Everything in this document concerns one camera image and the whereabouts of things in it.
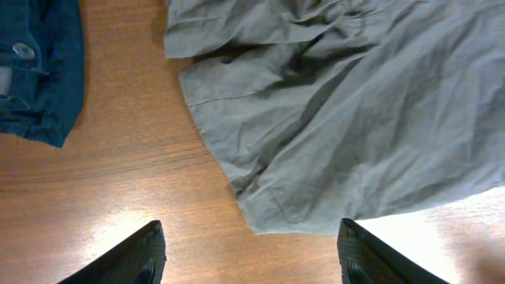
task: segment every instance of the table surface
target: table surface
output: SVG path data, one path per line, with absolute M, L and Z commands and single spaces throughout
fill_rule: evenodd
M 0 136 L 0 282 L 62 280 L 153 219 L 163 283 L 340 282 L 336 236 L 247 227 L 181 96 L 178 72 L 193 60 L 164 58 L 163 0 L 81 9 L 85 105 L 64 148 Z M 503 281 L 503 190 L 476 198 L 362 224 L 452 282 Z M 426 259 L 435 252 L 438 265 Z

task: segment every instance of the jeans button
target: jeans button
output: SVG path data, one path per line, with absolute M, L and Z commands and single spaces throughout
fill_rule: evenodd
M 13 45 L 13 50 L 16 52 L 19 58 L 24 60 L 35 59 L 35 51 L 25 43 L 15 43 Z

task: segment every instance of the denim jeans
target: denim jeans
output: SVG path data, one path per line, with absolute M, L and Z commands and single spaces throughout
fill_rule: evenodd
M 0 132 L 61 147 L 83 97 L 78 0 L 0 0 Z

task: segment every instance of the gray cloth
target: gray cloth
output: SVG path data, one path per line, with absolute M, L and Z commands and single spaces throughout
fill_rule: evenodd
M 238 53 L 181 85 L 255 232 L 333 234 L 503 185 L 504 29 L 503 0 L 172 0 L 165 48 Z

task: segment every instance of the black textured surface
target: black textured surface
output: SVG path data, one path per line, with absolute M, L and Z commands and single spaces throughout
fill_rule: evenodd
M 152 221 L 60 284 L 159 284 L 165 262 L 161 222 Z
M 340 222 L 337 247 L 344 284 L 446 283 L 351 219 Z

